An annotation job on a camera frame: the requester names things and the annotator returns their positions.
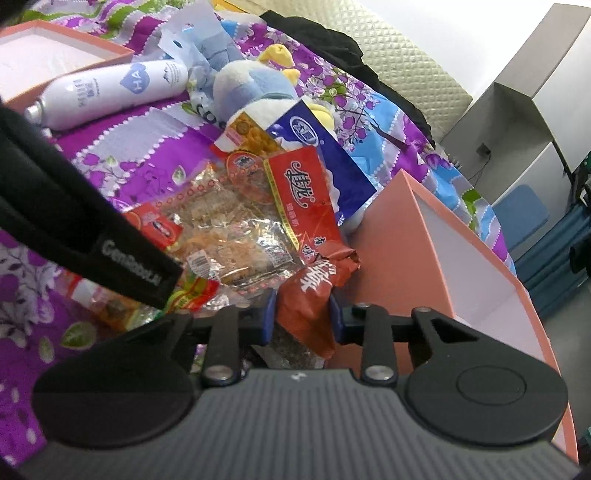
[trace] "plush toy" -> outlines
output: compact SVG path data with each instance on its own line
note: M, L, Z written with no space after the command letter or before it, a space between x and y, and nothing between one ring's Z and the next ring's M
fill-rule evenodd
M286 70L267 66L272 60ZM219 120L232 122L246 112L257 124L267 129L300 99L294 86L300 78L291 53L284 45L271 45L253 60L228 63L217 74L213 99ZM335 122L323 106L304 100L320 123L334 135Z

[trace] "white wall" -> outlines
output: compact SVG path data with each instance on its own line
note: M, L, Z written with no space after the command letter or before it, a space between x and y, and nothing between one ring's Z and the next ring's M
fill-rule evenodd
M428 53L474 98L519 50L553 0L358 0ZM591 7L591 0L565 0Z

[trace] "metal pin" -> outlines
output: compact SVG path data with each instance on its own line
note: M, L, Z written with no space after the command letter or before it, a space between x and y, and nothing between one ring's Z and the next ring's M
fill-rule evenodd
M371 380L386 381L394 376L394 370L386 365L372 365L365 369L365 376Z
M204 374L209 380L224 382L231 379L234 372L226 365L212 365L206 368Z

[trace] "blue snack package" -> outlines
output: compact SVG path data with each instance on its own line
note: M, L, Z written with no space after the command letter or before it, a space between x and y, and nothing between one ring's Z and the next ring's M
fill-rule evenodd
M286 150L308 145L316 147L324 166L332 173L335 188L340 191L337 201L340 210L335 213L337 225L353 216L376 193L355 161L303 101L289 109L267 133Z

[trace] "red snack package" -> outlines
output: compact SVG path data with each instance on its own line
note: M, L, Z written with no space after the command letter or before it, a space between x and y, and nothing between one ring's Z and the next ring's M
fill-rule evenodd
M318 247L340 242L326 186L326 172L314 147L304 147L264 160L281 223L304 263L316 260Z
M166 218L150 203L140 205L123 215L160 250L174 245L183 232L182 226Z
M340 242L318 248L320 258L279 287L277 322L303 345L324 359L335 352L329 316L333 287L342 287L361 264L357 253Z

